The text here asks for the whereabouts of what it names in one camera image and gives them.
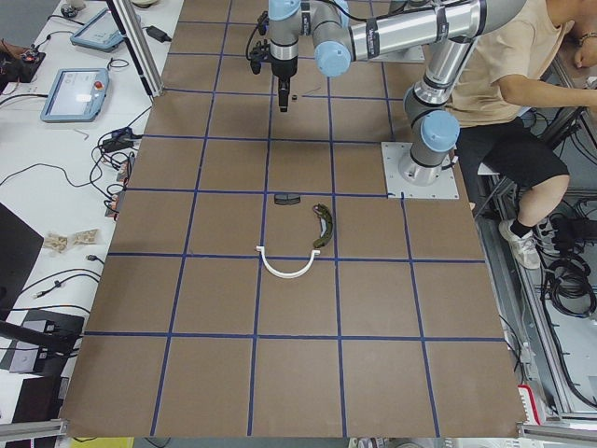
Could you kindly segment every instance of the power adapter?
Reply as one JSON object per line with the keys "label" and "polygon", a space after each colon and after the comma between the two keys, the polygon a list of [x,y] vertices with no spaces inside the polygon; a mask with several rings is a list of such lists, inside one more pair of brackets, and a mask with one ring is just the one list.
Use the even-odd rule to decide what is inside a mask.
{"label": "power adapter", "polygon": [[122,149],[132,147],[133,145],[134,142],[128,138],[106,138],[102,141],[101,149],[104,154],[108,154],[110,152],[121,151]]}
{"label": "power adapter", "polygon": [[158,42],[171,42],[172,38],[168,34],[153,25],[146,28],[147,34],[156,39]]}

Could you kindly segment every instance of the electronic device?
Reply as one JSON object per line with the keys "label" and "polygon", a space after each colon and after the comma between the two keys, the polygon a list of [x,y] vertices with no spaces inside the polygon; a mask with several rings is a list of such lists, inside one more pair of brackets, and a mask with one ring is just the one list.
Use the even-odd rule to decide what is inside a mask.
{"label": "electronic device", "polygon": [[21,294],[43,243],[39,233],[0,203],[0,320]]}
{"label": "electronic device", "polygon": [[[6,322],[35,266],[43,241],[41,235],[0,203],[0,337],[12,340],[0,360],[3,370],[59,375],[68,357],[55,355],[70,354],[83,329],[83,317],[46,310],[28,311],[20,325]],[[17,345],[34,350],[15,350]]]}
{"label": "electronic device", "polygon": [[73,45],[106,52],[114,50],[122,40],[122,34],[107,7],[71,35]]}
{"label": "electronic device", "polygon": [[62,5],[60,7],[60,12],[66,19],[73,19],[76,17],[76,14],[78,14],[76,8],[68,4]]}
{"label": "electronic device", "polygon": [[[66,396],[68,378],[60,375],[25,378],[22,381],[12,423],[47,422],[58,418]],[[9,441],[7,448],[31,448],[31,440]],[[35,438],[35,448],[54,448],[56,437]]]}
{"label": "electronic device", "polygon": [[93,121],[102,109],[108,84],[105,68],[59,70],[41,119],[46,122]]}

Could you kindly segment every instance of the black small object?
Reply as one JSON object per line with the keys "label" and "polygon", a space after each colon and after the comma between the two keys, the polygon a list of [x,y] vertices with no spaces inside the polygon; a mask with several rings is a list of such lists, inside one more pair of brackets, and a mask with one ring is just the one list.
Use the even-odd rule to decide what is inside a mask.
{"label": "black small object", "polygon": [[261,64],[268,63],[270,61],[270,44],[268,39],[264,39],[263,42],[257,41],[251,52],[249,53],[249,62],[251,64],[251,70],[254,75],[261,73]]}
{"label": "black small object", "polygon": [[259,35],[265,35],[268,32],[269,24],[270,19],[268,18],[268,11],[263,11],[257,19],[257,30],[259,31]]}
{"label": "black small object", "polygon": [[146,31],[149,36],[153,37],[158,42],[171,42],[172,41],[172,38],[169,37],[166,32],[162,31],[160,28],[155,27],[153,25],[148,26],[146,28]]}
{"label": "black small object", "polygon": [[42,59],[41,54],[36,47],[31,46],[30,49],[21,55],[21,60],[24,63],[39,63]]}
{"label": "black small object", "polygon": [[300,203],[300,195],[295,193],[277,193],[273,195],[273,203],[277,205],[294,205]]}
{"label": "black small object", "polygon": [[128,138],[107,138],[102,142],[102,152],[104,154],[120,151],[127,147],[132,147],[133,141]]}
{"label": "black small object", "polygon": [[60,7],[60,12],[66,19],[73,19],[76,17],[76,14],[78,14],[78,11],[75,7],[72,7],[66,3]]}

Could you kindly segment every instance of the human leg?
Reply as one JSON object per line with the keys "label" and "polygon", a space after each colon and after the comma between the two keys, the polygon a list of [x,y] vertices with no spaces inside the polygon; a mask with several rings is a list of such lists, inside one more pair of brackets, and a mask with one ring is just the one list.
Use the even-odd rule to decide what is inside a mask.
{"label": "human leg", "polygon": [[466,194],[474,209],[484,203],[479,190],[479,166],[504,132],[504,124],[463,128],[456,143],[458,165],[465,181]]}
{"label": "human leg", "polygon": [[515,259],[527,269],[537,269],[540,258],[532,228],[560,203],[568,188],[565,164],[531,133],[516,133],[501,140],[485,159],[493,169],[528,190],[519,202],[516,219],[500,223]]}

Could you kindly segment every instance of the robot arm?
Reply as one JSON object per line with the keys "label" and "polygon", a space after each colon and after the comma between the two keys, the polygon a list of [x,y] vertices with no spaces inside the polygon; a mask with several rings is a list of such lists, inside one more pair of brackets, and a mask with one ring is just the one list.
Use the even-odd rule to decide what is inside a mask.
{"label": "robot arm", "polygon": [[516,16],[526,0],[391,1],[390,12],[348,25],[345,0],[269,0],[268,62],[278,77],[280,110],[288,108],[290,78],[297,73],[299,36],[311,35],[315,60],[327,77],[345,73],[353,61],[423,44],[435,44],[423,79],[404,99],[415,133],[409,181],[433,181],[459,133],[458,121],[442,110],[472,53],[476,38]]}

